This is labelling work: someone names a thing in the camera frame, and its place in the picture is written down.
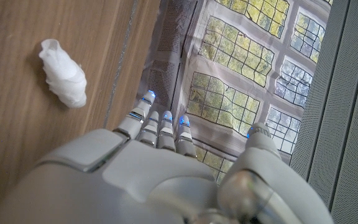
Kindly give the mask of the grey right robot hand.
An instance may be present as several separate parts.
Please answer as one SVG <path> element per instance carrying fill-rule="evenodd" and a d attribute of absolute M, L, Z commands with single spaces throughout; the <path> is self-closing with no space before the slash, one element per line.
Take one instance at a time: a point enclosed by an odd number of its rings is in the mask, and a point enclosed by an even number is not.
<path fill-rule="evenodd" d="M 147 92 L 120 125 L 62 145 L 0 203 L 0 223 L 332 223 L 313 188 L 282 161 L 266 125 L 217 182 L 197 159 L 190 122 L 172 128 Z"/>

